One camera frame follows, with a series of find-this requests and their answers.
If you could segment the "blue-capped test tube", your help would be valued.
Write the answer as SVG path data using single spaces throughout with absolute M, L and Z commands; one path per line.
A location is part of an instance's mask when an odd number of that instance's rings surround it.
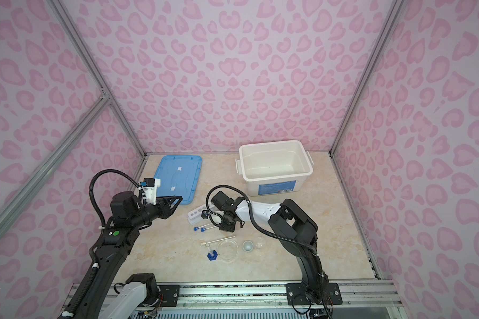
M 214 229 L 216 226 L 214 225 L 205 225 L 203 227 L 194 227 L 194 231 L 200 231 L 200 232 L 205 232 L 210 229 Z
M 215 226 L 213 224 L 209 224 L 209 225 L 204 225 L 203 227 L 200 228 L 200 231 L 201 232 L 205 232 L 205 231 L 209 231 L 211 229 L 219 229 L 220 227 L 219 226 Z

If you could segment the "white-capped test tube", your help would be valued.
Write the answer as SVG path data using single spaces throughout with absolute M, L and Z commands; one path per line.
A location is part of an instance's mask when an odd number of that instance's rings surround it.
M 214 240 L 211 240 L 211 241 L 204 241 L 204 242 L 200 243 L 200 246 L 209 246 L 213 243 L 219 243 L 219 242 L 234 239 L 234 238 L 236 238 L 235 235 L 229 236 L 229 237 L 223 237 L 223 238 L 219 238 L 219 239 L 214 239 Z

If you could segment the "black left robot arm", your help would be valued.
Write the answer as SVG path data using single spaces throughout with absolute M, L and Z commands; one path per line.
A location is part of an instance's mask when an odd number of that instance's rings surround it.
M 182 201 L 181 196 L 157 197 L 142 203 L 131 191 L 115 195 L 109 218 L 90 249 L 91 266 L 63 310 L 60 318 L 97 318 L 113 280 L 130 255 L 140 230 L 155 219 L 168 219 Z

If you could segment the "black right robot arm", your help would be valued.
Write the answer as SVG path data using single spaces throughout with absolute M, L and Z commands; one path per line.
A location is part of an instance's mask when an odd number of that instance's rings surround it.
M 265 236 L 277 239 L 284 249 L 293 255 L 302 272 L 304 296 L 315 304 L 323 304 L 329 278 L 323 270 L 317 252 L 317 223 L 291 199 L 281 203 L 260 203 L 241 193 L 231 198 L 223 191 L 207 196 L 203 218 L 208 218 L 220 230 L 233 233 L 236 224 L 243 227 L 250 222 Z

